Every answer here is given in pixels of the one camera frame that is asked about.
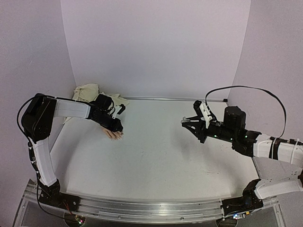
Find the clear nail polish bottle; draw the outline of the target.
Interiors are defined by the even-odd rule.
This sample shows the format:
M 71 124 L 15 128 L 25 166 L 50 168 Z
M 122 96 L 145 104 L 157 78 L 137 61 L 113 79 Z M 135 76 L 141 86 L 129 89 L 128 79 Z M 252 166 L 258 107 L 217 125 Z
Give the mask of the clear nail polish bottle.
M 186 122 L 190 122 L 190 120 L 184 116 L 181 120 L 181 123 L 186 123 Z

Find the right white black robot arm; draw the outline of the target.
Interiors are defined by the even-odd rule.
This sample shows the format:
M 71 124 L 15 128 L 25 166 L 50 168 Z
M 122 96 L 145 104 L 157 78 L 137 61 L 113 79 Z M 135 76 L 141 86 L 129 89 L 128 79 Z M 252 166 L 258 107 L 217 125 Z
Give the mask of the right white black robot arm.
M 211 115 L 204 103 L 194 104 L 196 116 L 183 117 L 182 127 L 188 129 L 201 143 L 210 137 L 230 142 L 232 149 L 247 157 L 264 157 L 298 167 L 281 180 L 258 179 L 252 187 L 258 199 L 301 192 L 303 190 L 303 143 L 299 139 L 285 140 L 245 128 L 246 114 L 237 106 L 224 110 L 223 121 Z

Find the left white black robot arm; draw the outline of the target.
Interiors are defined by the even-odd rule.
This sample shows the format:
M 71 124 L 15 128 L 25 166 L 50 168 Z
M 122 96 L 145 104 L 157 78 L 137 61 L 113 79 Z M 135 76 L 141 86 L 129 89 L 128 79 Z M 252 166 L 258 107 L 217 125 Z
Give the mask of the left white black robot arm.
M 111 132 L 123 131 L 117 115 L 125 110 L 125 105 L 115 105 L 111 97 L 103 94 L 87 103 L 37 93 L 23 106 L 26 110 L 23 115 L 17 115 L 17 125 L 28 141 L 30 162 L 38 180 L 46 187 L 58 181 L 49 149 L 49 136 L 55 117 L 92 120 Z

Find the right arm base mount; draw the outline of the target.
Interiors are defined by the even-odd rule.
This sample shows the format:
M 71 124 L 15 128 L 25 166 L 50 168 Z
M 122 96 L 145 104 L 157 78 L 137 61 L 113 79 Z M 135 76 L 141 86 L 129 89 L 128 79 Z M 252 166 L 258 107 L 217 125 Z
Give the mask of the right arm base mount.
M 251 212 L 264 206 L 263 200 L 259 199 L 254 190 L 244 190 L 241 197 L 224 199 L 221 208 L 223 217 L 229 217 L 234 214 Z

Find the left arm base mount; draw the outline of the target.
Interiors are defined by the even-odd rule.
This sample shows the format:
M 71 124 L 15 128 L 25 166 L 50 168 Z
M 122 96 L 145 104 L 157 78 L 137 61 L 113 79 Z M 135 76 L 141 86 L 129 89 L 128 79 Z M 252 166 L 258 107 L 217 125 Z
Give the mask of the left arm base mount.
M 60 192 L 60 186 L 54 184 L 51 187 L 42 186 L 38 201 L 42 204 L 61 208 L 69 211 L 77 211 L 80 197 Z

